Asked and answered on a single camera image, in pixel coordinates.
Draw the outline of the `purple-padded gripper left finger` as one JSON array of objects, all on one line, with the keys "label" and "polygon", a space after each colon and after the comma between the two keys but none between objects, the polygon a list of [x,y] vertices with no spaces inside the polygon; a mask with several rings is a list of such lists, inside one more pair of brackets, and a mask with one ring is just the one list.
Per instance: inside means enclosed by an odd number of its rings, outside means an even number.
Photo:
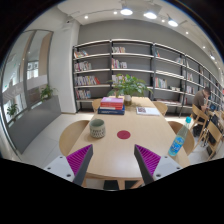
[{"label": "purple-padded gripper left finger", "polygon": [[58,156],[45,167],[45,170],[81,186],[92,156],[93,145],[90,144],[68,156]]}]

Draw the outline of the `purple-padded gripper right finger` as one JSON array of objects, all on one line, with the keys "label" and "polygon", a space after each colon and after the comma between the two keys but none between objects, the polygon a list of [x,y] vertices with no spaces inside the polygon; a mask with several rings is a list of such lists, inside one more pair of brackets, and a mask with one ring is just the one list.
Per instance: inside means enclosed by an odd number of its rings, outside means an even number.
[{"label": "purple-padded gripper right finger", "polygon": [[134,146],[134,155],[145,185],[182,169],[170,156],[159,156],[140,145]]}]

